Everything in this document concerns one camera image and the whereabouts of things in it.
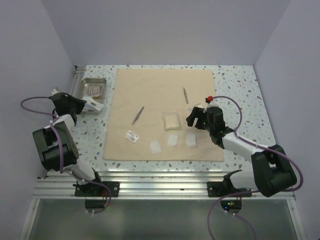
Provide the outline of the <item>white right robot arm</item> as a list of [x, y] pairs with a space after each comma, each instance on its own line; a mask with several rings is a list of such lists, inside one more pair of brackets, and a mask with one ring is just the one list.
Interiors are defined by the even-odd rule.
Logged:
[[224, 175], [222, 182], [213, 184], [216, 196], [232, 197], [243, 193], [250, 197], [250, 190], [258, 190], [263, 196], [271, 197], [297, 183], [297, 176], [281, 146], [256, 146], [236, 135], [234, 129], [226, 126], [221, 108], [194, 107], [186, 122], [189, 127], [206, 130], [216, 146], [236, 153], [252, 164], [252, 171], [235, 170]]

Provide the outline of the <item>bagged white gloves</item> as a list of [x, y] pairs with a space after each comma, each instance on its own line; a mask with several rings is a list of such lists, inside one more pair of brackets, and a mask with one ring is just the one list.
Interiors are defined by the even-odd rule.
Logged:
[[201, 103], [198, 103], [198, 104], [196, 104], [196, 105], [192, 105], [192, 106], [187, 107], [187, 108], [186, 108], [186, 111], [190, 114], [190, 113], [193, 111], [194, 107], [203, 108], [202, 104], [201, 104]]

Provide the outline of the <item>white blue sterile pouch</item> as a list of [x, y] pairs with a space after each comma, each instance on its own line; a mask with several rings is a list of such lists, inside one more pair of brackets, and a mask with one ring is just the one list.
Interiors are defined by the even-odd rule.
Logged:
[[100, 112], [104, 107], [102, 103], [99, 103], [98, 101], [94, 100], [89, 95], [83, 96], [82, 100], [85, 101], [85, 105], [83, 108], [84, 111]]

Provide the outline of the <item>bagged gauze pad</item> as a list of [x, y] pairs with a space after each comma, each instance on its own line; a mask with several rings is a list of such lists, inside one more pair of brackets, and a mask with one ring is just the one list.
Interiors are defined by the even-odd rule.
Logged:
[[162, 115], [164, 129], [166, 131], [177, 130], [180, 128], [179, 114], [176, 112], [168, 112]]

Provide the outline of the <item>steel tweezers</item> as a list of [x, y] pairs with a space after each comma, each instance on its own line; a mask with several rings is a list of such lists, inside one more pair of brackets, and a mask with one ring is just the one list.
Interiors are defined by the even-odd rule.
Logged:
[[139, 117], [140, 117], [141, 113], [143, 112], [144, 108], [145, 108], [145, 107], [142, 106], [141, 109], [139, 110], [139, 112], [136, 114], [136, 116], [134, 117], [134, 119], [133, 119], [133, 121], [132, 121], [132, 123], [131, 123], [132, 126], [133, 126], [133, 125], [136, 123], [136, 121], [139, 119]]
[[183, 89], [183, 94], [184, 94], [185, 102], [186, 102], [186, 104], [189, 104], [187, 91], [186, 91], [186, 89], [185, 89], [184, 87], [182, 87], [182, 89]]

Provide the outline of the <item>small clear packet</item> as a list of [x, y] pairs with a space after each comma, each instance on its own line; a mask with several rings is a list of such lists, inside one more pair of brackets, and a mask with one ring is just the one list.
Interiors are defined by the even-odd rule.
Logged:
[[125, 134], [125, 137], [124, 137], [126, 140], [132, 142], [132, 143], [136, 143], [140, 136], [138, 134], [136, 134], [135, 132], [129, 130], [126, 134]]

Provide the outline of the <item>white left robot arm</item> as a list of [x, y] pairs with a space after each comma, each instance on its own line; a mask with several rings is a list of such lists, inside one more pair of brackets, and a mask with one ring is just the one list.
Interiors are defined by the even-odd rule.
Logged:
[[77, 124], [77, 115], [83, 110], [86, 101], [67, 93], [58, 92], [49, 97], [55, 112], [49, 125], [32, 133], [36, 150], [42, 166], [47, 170], [68, 173], [78, 186], [85, 186], [92, 196], [103, 193], [104, 184], [99, 174], [86, 163], [79, 160], [79, 151], [71, 136]]

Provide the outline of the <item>white gauze roll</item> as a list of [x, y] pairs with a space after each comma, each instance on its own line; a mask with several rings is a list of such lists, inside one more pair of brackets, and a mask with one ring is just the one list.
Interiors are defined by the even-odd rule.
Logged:
[[188, 132], [186, 134], [186, 145], [190, 148], [194, 148], [197, 146], [197, 138], [195, 133]]
[[150, 149], [153, 154], [159, 154], [162, 152], [160, 144], [157, 140], [153, 140], [150, 142]]
[[171, 148], [174, 148], [178, 143], [178, 139], [179, 137], [177, 134], [170, 134], [168, 136], [167, 145]]

